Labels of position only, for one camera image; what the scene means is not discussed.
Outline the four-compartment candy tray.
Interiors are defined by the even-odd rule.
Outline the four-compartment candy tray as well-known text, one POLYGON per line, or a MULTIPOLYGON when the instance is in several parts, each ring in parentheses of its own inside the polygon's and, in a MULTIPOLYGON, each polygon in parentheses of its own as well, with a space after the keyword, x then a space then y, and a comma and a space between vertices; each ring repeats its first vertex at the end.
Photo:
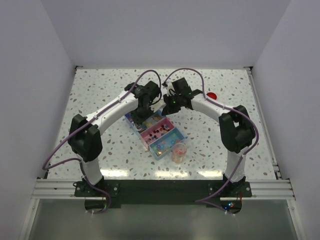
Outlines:
POLYGON ((144 147, 150 151, 156 160, 168 155, 176 144, 183 143, 185 140, 181 131, 174 126, 170 119, 162 115, 161 109, 142 124, 134 123, 130 113, 127 113, 124 117, 144 147))

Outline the clear plastic jar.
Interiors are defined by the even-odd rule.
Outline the clear plastic jar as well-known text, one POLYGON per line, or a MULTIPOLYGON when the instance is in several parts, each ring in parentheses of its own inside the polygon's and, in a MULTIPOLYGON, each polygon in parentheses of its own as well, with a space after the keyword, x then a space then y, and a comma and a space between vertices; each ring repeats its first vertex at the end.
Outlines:
POLYGON ((183 142, 179 142, 174 145, 172 149, 172 161, 176 164, 180 164, 184 161, 187 153, 187 146, 183 142))

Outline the metal candy scoop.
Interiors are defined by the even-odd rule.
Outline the metal candy scoop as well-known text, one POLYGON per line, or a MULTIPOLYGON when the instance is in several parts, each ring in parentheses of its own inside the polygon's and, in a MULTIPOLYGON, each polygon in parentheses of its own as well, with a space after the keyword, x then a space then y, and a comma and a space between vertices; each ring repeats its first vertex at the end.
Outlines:
POLYGON ((133 122, 133 123, 132 123, 132 129, 133 129, 135 132, 139 133, 142 128, 141 128, 141 125, 140 125, 140 124, 133 122))

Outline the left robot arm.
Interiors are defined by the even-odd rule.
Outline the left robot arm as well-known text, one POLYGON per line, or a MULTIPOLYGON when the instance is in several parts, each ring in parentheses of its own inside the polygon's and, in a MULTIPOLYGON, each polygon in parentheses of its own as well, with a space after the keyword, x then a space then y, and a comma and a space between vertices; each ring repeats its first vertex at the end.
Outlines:
POLYGON ((128 113, 135 124, 142 124, 154 114, 151 103, 161 93, 160 87, 153 81, 146 85, 130 83, 105 107, 86 117, 80 114, 73 117, 67 142, 80 157, 81 170, 88 180, 85 189, 92 196, 99 196, 104 190, 104 177, 98 159, 103 149, 101 135, 128 113))

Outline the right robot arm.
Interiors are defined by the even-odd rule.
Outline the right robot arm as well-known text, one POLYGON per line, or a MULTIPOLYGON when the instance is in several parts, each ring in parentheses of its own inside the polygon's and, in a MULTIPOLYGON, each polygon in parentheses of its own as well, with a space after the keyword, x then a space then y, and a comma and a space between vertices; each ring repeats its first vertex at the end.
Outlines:
POLYGON ((227 167, 224 176, 223 192, 230 197, 240 190, 240 181, 245 177, 246 154, 259 141, 256 125, 250 119, 247 109, 239 105, 231 107, 209 98, 203 90, 192 90, 185 78, 173 82, 164 82, 166 94, 163 115, 179 112, 181 108, 190 109, 207 115, 219 124, 223 146, 227 149, 227 167))

